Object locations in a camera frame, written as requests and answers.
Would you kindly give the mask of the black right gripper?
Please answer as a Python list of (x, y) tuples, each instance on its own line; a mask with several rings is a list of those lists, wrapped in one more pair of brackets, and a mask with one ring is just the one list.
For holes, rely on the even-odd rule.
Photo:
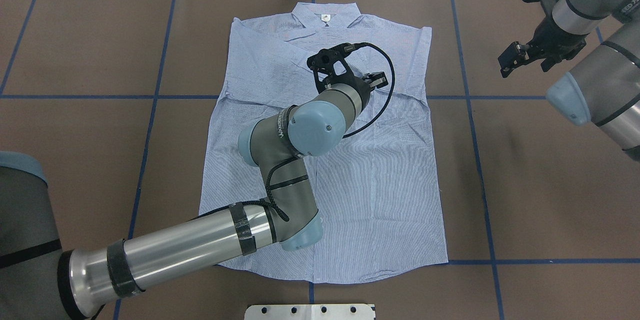
[(513, 42), (498, 56), (500, 75), (507, 78), (515, 69), (537, 60), (541, 60), (542, 71), (548, 72), (560, 62), (574, 59), (585, 45), (586, 35), (568, 33), (548, 16), (528, 43)]

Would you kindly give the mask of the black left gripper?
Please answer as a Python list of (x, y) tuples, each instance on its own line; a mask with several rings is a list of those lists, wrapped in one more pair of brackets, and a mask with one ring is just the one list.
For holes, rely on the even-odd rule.
[(352, 87), (361, 100), (370, 100), (371, 93), (375, 89), (382, 89), (388, 85), (388, 80), (384, 72), (373, 72), (366, 74), (363, 78), (355, 76), (351, 72), (340, 75), (327, 75), (320, 81), (320, 92), (334, 89), (337, 85), (347, 85)]

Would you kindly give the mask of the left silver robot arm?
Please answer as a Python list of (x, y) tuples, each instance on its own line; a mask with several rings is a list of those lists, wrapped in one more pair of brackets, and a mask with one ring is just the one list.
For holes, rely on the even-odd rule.
[(238, 137), (259, 169), (265, 196), (205, 211), (169, 228), (103, 249), (64, 251), (41, 164), (1, 153), (2, 319), (94, 319), (109, 302), (223, 261), (280, 244), (287, 251), (323, 236), (304, 156), (326, 154), (363, 112), (383, 72), (328, 74), (318, 96), (254, 121)]

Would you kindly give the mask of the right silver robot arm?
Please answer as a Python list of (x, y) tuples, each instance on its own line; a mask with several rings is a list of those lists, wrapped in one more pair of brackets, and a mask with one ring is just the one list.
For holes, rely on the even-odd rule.
[(639, 0), (522, 0), (539, 3), (545, 17), (525, 44), (498, 57), (500, 74), (541, 62), (549, 71), (574, 59), (586, 37), (607, 18), (619, 28), (546, 92), (546, 100), (576, 126), (592, 122), (633, 161), (640, 153)]

